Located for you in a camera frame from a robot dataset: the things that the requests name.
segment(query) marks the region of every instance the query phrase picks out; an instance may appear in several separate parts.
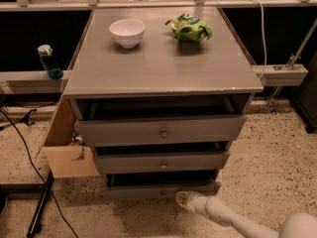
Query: drawer knob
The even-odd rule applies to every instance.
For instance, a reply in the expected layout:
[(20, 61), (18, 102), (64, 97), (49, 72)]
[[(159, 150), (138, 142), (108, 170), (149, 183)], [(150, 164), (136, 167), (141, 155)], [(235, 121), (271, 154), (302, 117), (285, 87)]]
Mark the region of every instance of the drawer knob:
[(167, 168), (166, 163), (165, 163), (165, 162), (160, 163), (160, 167), (161, 167), (163, 170), (166, 169), (166, 168)]
[(168, 133), (165, 130), (161, 130), (160, 131), (160, 136), (165, 139), (165, 138), (168, 137)]

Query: drawer front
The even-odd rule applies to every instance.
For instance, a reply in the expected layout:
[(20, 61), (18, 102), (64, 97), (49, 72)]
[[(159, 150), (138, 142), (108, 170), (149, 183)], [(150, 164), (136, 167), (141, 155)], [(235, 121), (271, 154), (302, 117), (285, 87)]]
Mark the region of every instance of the drawer front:
[(150, 154), (95, 157), (94, 162), (100, 174), (151, 173), (222, 169), (229, 158), (229, 152)]
[(90, 147), (233, 141), (245, 121), (245, 115), (80, 121), (78, 130)]
[(81, 146), (42, 147), (42, 151), (47, 156), (56, 179), (100, 176), (89, 148), (84, 148), (84, 153)]
[(147, 198), (175, 198), (179, 191), (201, 191), (205, 195), (215, 195), (221, 184), (212, 182), (204, 185), (149, 185), (149, 186), (121, 186), (106, 187), (105, 197), (108, 199), (147, 199)]

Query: chip bag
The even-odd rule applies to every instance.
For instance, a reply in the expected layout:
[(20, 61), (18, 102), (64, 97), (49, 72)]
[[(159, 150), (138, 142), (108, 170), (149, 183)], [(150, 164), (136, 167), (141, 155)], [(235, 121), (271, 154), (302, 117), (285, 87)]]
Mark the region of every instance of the chip bag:
[(181, 41), (201, 41), (212, 37), (210, 27), (206, 22), (189, 14), (182, 14), (175, 20), (168, 20), (165, 23), (171, 26), (175, 37)]

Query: white cable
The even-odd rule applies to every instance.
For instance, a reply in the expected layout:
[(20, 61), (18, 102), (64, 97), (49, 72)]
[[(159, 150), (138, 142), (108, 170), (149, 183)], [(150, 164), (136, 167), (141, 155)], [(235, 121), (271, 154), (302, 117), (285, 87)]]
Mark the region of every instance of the white cable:
[(261, 75), (259, 76), (259, 79), (261, 79), (264, 76), (264, 70), (265, 70), (266, 62), (267, 62), (266, 40), (265, 40), (265, 33), (264, 33), (264, 6), (260, 2), (260, 0), (250, 0), (250, 1), (257, 2), (261, 7), (261, 28), (262, 28), (262, 40), (263, 40), (263, 45), (264, 45), (264, 67), (262, 69)]

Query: cabinet top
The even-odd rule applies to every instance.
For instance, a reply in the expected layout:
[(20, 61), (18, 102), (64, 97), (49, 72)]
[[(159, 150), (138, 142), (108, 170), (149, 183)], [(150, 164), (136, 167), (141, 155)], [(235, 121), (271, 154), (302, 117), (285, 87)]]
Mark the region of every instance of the cabinet top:
[[(164, 23), (186, 13), (210, 26), (213, 36), (178, 41)], [(121, 19), (142, 21), (133, 49), (121, 48), (109, 27)], [(98, 9), (88, 27), (64, 95), (256, 93), (263, 90), (217, 8), (212, 6)]]

